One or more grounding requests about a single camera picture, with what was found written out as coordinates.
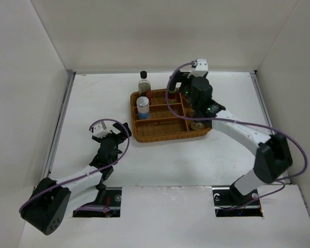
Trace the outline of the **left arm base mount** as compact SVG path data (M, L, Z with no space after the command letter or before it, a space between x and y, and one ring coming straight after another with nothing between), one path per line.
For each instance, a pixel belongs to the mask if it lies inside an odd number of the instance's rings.
M72 211L73 218L119 218L122 187L107 188L104 184L91 190L86 199Z

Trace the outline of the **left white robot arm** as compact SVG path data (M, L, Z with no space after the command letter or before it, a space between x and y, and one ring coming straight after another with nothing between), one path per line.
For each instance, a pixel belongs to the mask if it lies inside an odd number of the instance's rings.
M131 130L128 124L113 121L113 127L119 132L107 129L105 119L94 122L89 131L92 140L100 147L93 160L82 170L62 179L42 179L34 189L29 200L19 209L23 220L41 231L52 234L62 223L70 199L84 190L93 188L88 193L88 200L94 206L105 202L102 190L106 181L114 171L114 165L126 154L119 145L130 142Z

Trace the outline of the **silver lid spice jar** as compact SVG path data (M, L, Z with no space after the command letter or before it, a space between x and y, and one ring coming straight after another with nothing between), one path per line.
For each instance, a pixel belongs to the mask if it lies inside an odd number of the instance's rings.
M138 97L136 106L139 119L148 119L150 117L149 99L147 97Z

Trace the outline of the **dark sauce bottle black cap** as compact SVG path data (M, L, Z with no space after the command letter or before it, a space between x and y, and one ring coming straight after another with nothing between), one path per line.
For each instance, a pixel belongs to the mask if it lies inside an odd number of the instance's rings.
M147 78L147 72L140 72L140 81L138 82L138 94L140 97L146 97L151 104L151 83Z

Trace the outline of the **red sauce bottle yellow cap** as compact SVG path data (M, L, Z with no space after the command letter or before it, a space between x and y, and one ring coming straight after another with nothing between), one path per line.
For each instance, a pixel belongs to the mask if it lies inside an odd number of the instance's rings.
M179 102L179 91L177 89L175 90L170 90L168 92L168 102L169 104L174 104Z

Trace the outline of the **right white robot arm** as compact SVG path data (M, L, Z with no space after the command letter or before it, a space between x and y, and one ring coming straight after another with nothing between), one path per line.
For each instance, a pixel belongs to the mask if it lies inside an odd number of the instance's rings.
M273 183L292 166L292 157L287 138L276 132L267 134L255 129L256 124L243 124L226 107L212 98L213 88L206 73L173 73L167 90L180 83L179 92L187 99L193 110L189 121L226 134L244 146L254 157L254 166L230 185L229 198L234 204L245 203L252 191L264 184Z

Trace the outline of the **pink lid spice bottle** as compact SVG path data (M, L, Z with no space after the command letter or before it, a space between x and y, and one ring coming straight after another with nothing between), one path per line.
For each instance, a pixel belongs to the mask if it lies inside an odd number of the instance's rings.
M194 114L195 114L195 111L192 109L191 106L189 106L188 107L188 116L193 118Z

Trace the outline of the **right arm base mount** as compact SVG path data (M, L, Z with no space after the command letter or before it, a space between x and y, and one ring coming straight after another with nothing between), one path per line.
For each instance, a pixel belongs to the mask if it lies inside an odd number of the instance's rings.
M231 186L212 187L215 216L230 217L263 217L258 190L254 189L246 195L241 195Z

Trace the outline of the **black cap spice bottle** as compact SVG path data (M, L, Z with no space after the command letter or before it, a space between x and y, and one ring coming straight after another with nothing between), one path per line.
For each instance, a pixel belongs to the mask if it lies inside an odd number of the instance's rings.
M191 129L194 131L200 131L200 130L204 130L206 128L203 123L195 122L195 121L191 121L190 126L191 126Z

